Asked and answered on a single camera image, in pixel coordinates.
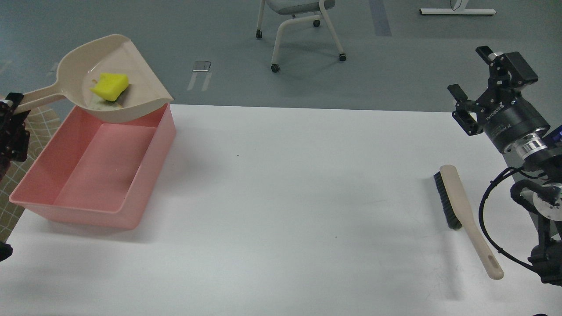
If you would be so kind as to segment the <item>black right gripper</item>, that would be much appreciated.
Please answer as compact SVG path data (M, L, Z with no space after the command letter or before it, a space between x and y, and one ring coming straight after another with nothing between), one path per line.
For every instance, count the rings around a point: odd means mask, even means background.
M489 68L487 88L478 100L469 100L458 84L447 87L455 99L453 119L468 136L483 132L501 154L531 133L544 135L550 124L521 92L538 82L538 74L517 51L494 52L479 46L476 53Z

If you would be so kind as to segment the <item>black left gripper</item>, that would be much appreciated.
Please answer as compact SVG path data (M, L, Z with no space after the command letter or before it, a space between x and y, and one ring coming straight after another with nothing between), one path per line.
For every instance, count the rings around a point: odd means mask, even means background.
M30 132L26 130L29 111L18 112L24 94L9 93L0 98L0 161L24 162L28 157Z

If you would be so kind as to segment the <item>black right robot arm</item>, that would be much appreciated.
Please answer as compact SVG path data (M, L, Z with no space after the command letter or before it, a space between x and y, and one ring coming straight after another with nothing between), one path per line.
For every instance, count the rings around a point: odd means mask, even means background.
M449 85L456 101L452 117L468 136L485 133L498 152L514 152L522 160L522 166L508 167L490 182L479 204L480 228L498 253L538 274L542 283L560 286L561 241L552 238L551 226L561 232L561 128L550 131L548 122L523 98L522 89L536 83L538 75L519 52L480 46L476 53L488 66L486 90L474 101L458 84ZM492 190L516 173L524 178L510 188L511 199L537 216L538 244L527 262L492 240L483 217Z

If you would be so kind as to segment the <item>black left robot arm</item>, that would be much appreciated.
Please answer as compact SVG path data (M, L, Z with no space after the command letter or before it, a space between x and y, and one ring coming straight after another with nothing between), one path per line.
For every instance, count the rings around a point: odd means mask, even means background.
M16 114L18 106L24 95L21 93L9 93L1 99L0 107L0 175L1 181L1 250L0 259L6 260L13 254L13 248L8 244L15 224L18 222L21 212L15 206L10 206L9 193L6 186L10 180L8 171L13 162L25 162L27 159L30 132L26 130L25 120L29 114L24 111Z

